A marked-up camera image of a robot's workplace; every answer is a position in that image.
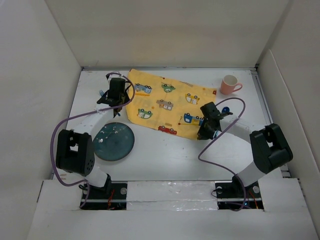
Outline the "yellow car-print cloth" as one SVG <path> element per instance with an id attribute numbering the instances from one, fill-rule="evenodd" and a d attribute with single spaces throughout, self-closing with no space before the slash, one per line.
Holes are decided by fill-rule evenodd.
<path id="1" fill-rule="evenodd" d="M 195 140 L 204 116 L 201 107 L 216 100 L 217 89 L 131 69 L 134 88 L 126 106 L 128 120 L 136 125 Z"/>

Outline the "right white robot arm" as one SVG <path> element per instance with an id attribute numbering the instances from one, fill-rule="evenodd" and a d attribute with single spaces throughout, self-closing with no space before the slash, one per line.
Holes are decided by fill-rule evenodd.
<path id="1" fill-rule="evenodd" d="M 217 140 L 217 131 L 232 134 L 251 146 L 252 162 L 232 177 L 231 191 L 237 197 L 249 192 L 250 185 L 293 159 L 293 152 L 279 125 L 260 125 L 248 122 L 229 111 L 220 112 L 213 102 L 200 108 L 203 122 L 198 140 Z"/>

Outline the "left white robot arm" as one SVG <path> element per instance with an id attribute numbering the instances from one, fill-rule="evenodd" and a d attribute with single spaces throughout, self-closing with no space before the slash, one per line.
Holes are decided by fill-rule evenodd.
<path id="1" fill-rule="evenodd" d="M 105 123 L 132 102 L 134 95 L 128 95 L 126 85 L 135 89 L 132 81 L 118 72 L 108 73 L 106 78 L 110 79 L 109 89 L 97 101 L 96 109 L 59 122 L 50 140 L 50 160 L 56 179 L 66 187 L 85 183 L 94 187 L 95 194 L 103 199 L 112 189 L 107 183 L 109 175 L 95 164 L 93 138 Z M 81 176 L 83 180 L 66 183 L 59 169 Z"/>

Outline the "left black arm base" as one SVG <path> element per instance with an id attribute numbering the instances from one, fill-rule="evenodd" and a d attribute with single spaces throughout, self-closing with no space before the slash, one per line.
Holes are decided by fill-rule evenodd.
<path id="1" fill-rule="evenodd" d="M 82 190 L 80 201 L 80 209 L 82 210 L 122 211 L 127 209 L 127 182 L 112 182 L 110 190 L 107 190 L 107 192 L 90 186 L 86 202 L 87 185 L 80 184 L 78 187 Z"/>

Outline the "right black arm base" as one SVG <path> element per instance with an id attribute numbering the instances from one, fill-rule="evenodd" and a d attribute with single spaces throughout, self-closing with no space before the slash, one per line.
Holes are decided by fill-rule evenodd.
<path id="1" fill-rule="evenodd" d="M 263 200 L 258 181 L 245 186 L 245 193 L 237 179 L 230 181 L 222 180 L 214 183 L 211 195 L 217 200 L 219 210 L 238 211 L 242 206 L 243 210 L 263 210 Z"/>

